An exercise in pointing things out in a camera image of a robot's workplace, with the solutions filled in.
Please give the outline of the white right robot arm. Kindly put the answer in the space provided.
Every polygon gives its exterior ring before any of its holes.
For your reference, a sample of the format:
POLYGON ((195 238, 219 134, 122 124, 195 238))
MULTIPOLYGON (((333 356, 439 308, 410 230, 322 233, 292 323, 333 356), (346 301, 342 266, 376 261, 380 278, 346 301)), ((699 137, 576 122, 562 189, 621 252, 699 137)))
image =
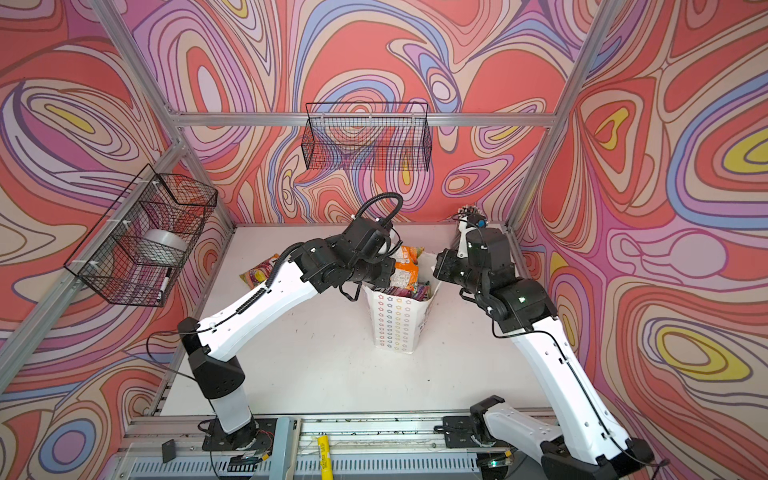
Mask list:
POLYGON ((546 289, 517 275, 506 235, 466 220, 458 231, 456 247, 438 255, 435 277, 459 286, 490 318, 493 336, 521 351, 557 420, 546 424, 493 395, 470 409, 476 438, 516 448, 549 479, 621 479, 654 467, 649 444, 632 437, 598 395, 546 289))

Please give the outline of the purple Fox's candy bag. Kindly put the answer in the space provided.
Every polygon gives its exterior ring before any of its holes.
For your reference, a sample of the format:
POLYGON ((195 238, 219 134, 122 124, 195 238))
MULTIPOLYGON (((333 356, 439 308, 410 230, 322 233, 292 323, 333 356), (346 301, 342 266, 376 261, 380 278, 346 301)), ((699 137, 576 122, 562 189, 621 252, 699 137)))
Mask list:
POLYGON ((419 302, 428 301, 432 298, 432 288, 428 283, 417 284, 414 288, 391 286, 386 288, 384 293, 389 296, 402 297, 419 302))

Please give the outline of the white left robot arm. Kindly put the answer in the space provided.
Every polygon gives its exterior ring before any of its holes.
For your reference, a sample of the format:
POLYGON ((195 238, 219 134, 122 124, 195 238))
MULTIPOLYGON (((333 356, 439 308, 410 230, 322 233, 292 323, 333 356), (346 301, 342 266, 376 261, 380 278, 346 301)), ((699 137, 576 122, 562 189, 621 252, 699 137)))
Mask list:
POLYGON ((236 355, 255 335, 294 307, 344 284, 387 286, 395 270, 390 219, 357 215, 331 237, 289 245, 269 277, 233 304, 202 320, 187 318, 178 333, 192 377, 215 413, 209 429, 233 450, 253 448, 259 426, 243 388, 236 355))

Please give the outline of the orange snack bag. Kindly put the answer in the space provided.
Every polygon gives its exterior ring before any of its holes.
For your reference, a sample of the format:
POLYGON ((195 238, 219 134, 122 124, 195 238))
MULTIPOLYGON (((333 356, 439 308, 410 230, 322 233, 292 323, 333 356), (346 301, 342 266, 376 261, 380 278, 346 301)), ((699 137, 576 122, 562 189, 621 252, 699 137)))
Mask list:
POLYGON ((414 288, 419 284, 419 258, 423 252, 421 247, 398 247, 392 255, 395 270, 390 276, 388 287, 414 288))

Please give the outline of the red orange Fox's candy bag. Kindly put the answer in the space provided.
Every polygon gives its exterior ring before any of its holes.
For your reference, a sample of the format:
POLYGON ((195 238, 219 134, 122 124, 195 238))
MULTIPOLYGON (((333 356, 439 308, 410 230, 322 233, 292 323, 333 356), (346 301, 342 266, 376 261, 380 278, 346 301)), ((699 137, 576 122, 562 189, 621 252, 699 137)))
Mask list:
POLYGON ((278 258, 278 254, 272 255, 268 259, 260 262, 258 265, 240 274, 240 279, 247 285, 249 289, 254 289, 256 286, 264 283, 270 277, 278 258))

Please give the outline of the white printed paper bag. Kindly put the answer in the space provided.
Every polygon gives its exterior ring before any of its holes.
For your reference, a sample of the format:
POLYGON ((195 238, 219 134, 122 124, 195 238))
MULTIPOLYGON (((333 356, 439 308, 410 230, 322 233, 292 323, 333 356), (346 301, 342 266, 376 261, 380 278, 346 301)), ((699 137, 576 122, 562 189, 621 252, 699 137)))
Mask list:
POLYGON ((376 348, 402 354, 415 352, 441 285, 433 276, 436 260, 431 252, 422 253, 419 258, 419 284, 428 283, 432 288, 432 298, 428 301, 389 296, 384 291, 363 286, 376 348))

